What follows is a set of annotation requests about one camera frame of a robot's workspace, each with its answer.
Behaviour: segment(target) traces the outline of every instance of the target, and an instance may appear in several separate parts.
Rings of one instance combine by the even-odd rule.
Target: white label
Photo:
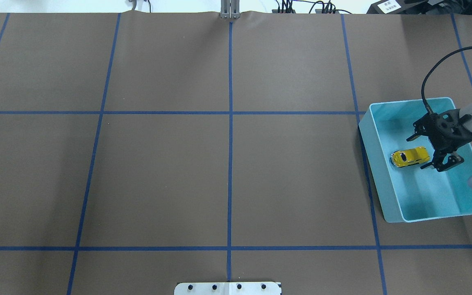
[[[391,11],[395,11],[401,6],[398,4],[396,0],[389,0],[383,3],[378,4],[378,7],[384,12],[384,13],[390,13]]]

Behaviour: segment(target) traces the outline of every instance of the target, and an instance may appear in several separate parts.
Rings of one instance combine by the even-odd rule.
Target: white background
[[[220,11],[220,0],[150,0],[153,12],[203,12]],[[364,14],[376,0],[333,0],[337,9]],[[296,13],[307,13],[310,3],[295,2]],[[274,0],[240,0],[240,11],[260,11],[270,13],[278,7]],[[0,12],[123,12],[132,8],[128,0],[0,0]],[[148,4],[137,0],[137,11],[148,12]]]

